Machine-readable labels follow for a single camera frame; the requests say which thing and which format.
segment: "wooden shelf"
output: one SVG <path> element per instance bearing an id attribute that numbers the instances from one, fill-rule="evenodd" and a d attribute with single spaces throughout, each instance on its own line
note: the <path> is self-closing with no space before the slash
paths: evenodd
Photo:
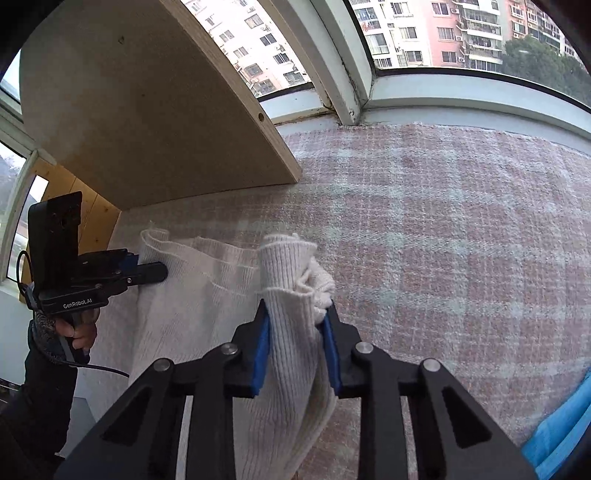
<path id="1" fill-rule="evenodd" d="M 120 209 L 300 178 L 178 0 L 63 2 L 23 47 L 20 84 L 29 135 Z"/>

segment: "apartment building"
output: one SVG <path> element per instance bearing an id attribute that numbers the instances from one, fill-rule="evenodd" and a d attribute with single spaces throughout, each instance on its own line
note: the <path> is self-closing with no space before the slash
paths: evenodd
<path id="1" fill-rule="evenodd" d="M 515 38 L 531 35 L 555 48 L 557 53 L 576 58 L 583 63 L 558 25 L 535 3 L 531 0 L 506 0 L 506 5 Z"/>
<path id="2" fill-rule="evenodd" d="M 457 27 L 462 32 L 460 54 L 466 68 L 500 72 L 503 64 L 502 0 L 453 1 Z"/>
<path id="3" fill-rule="evenodd" d="M 379 69 L 431 66 L 421 0 L 350 0 Z"/>
<path id="4" fill-rule="evenodd" d="M 259 97 L 309 82 L 296 54 L 254 0 L 183 0 Z"/>
<path id="5" fill-rule="evenodd" d="M 495 0 L 349 0 L 377 68 L 500 71 L 503 36 Z"/>

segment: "metal screw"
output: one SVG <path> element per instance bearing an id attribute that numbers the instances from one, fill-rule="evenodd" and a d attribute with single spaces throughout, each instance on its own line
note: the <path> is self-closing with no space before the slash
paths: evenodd
<path id="1" fill-rule="evenodd" d="M 423 362 L 423 366 L 425 367 L 425 370 L 429 370 L 430 372 L 437 372 L 441 368 L 441 364 L 434 358 L 427 358 Z"/>
<path id="2" fill-rule="evenodd" d="M 222 353 L 224 355 L 234 355 L 238 351 L 238 347 L 233 343 L 224 343 L 222 345 Z"/>
<path id="3" fill-rule="evenodd" d="M 170 368 L 170 360 L 167 358 L 158 358 L 152 365 L 157 372 L 166 372 Z"/>
<path id="4" fill-rule="evenodd" d="M 355 350 L 359 353 L 371 353 L 374 351 L 374 346 L 369 342 L 359 342 L 355 345 Z"/>

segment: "white towel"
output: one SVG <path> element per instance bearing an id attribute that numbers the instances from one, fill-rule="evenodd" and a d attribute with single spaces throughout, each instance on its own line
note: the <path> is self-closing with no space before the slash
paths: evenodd
<path id="1" fill-rule="evenodd" d="M 260 395 L 234 401 L 236 473 L 240 480 L 290 480 L 336 403 L 316 329 L 335 284 L 314 259 L 316 245 L 297 235 L 270 235 L 257 252 L 168 237 L 163 230 L 142 233 L 140 261 L 165 263 L 168 279 L 139 291 L 130 381 L 156 358 L 185 362 L 230 341 L 264 298 L 271 351 Z M 190 406 L 188 401 L 178 478 L 184 478 Z"/>

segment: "person's hand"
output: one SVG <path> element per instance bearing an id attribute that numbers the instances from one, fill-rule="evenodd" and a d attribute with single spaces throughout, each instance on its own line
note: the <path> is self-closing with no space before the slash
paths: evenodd
<path id="1" fill-rule="evenodd" d="M 85 352 L 88 352 L 96 340 L 96 321 L 99 314 L 100 309 L 85 310 L 80 314 L 82 322 L 76 328 L 65 320 L 56 318 L 56 332 L 64 337 L 73 338 L 73 348 L 82 348 Z"/>

